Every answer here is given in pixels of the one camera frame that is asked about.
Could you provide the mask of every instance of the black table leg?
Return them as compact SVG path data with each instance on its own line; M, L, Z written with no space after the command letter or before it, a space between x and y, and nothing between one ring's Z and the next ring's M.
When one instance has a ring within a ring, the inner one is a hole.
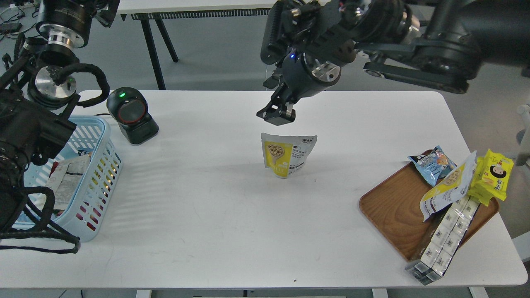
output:
M153 71L155 72L158 89L166 90L164 76L162 75L162 70L160 69L160 62L158 61L158 54L156 53L155 42L153 40L153 34L151 33L149 20L140 20L140 22L142 23L142 30L144 30L145 43L147 44L147 50L149 51L149 57L151 58L151 64L153 65Z
M175 48L173 48L173 44L171 43L171 39L169 38L167 30L164 26L164 22L162 21L162 19L155 19L155 22L156 22L156 25L158 26L158 30L160 30L160 34L162 35L162 38L164 39L167 50L169 51L169 54L171 55L171 59L173 59L173 62L178 62L179 58L176 55Z

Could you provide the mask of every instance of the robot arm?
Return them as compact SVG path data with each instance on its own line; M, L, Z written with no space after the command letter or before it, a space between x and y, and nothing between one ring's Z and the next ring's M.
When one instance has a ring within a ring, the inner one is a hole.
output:
M87 45L93 18L105 27L112 24L118 4L119 0L42 0L37 31L44 39L19 37L17 44L24 46L15 49L15 61L0 77L0 240L58 238L73 243L74 248L19 248L56 253L78 250L79 239L50 221L53 192L25 187L23 175L30 163L44 165L65 146L76 128L68 120L75 106L93 106L109 95L104 73L95 65L80 63L73 50ZM79 102L71 76L76 72L93 74L101 95ZM22 92L26 84L29 99ZM61 113L52 112L60 108L64 108ZM45 194L44 209L36 209L28 194ZM33 228L12 228L21 212L35 222Z
M408 4L435 6L423 34ZM277 88L257 116L293 122L293 104L336 84L340 67L356 55L370 59L370 75L465 93L485 62L529 65L529 16L530 3L516 0L277 1L261 52L264 63L277 66L264 86Z

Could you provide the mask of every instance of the tabletop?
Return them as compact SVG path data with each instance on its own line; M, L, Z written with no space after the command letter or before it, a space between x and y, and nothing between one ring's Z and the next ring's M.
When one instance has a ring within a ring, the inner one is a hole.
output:
M408 155L470 153L439 93L325 91L279 127L255 115L272 91L142 93L154 138L132 146L104 116L123 167L98 235L75 255L2 251L0 287L423 287L358 204ZM263 165L261 133L318 140L304 168L279 179ZM497 214L429 286L526 280Z
M275 0L120 0L118 13L149 13L173 11L230 10L247 8L271 8ZM329 2L320 0L321 5Z

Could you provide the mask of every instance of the yellow package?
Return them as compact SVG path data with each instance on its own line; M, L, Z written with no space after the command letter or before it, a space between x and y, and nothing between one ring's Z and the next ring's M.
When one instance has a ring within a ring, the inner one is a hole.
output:
M488 150L484 157L478 159L469 195L486 206L492 197L504 201L513 167L513 160Z
M275 136L262 133L261 147L266 168L271 168L278 177L301 169L307 156L315 146L316 136Z
M452 170L440 183L423 195L420 201L423 221L426 221L431 214L466 196L473 179L475 157L476 151L473 151L458 168Z

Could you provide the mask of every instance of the nut image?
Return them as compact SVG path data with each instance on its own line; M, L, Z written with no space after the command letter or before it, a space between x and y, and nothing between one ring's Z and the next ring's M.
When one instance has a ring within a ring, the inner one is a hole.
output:
M285 153L285 150L283 147L281 147L280 145L276 145L276 144L269 144L267 146L267 149L270 153L270 155L272 156L272 163L273 164L276 164L276 161L282 157Z
M461 172L462 172L461 170L456 170L452 172L449 176L447 176L444 179L444 184L452 185L453 183L455 183L458 180L458 176L460 176Z

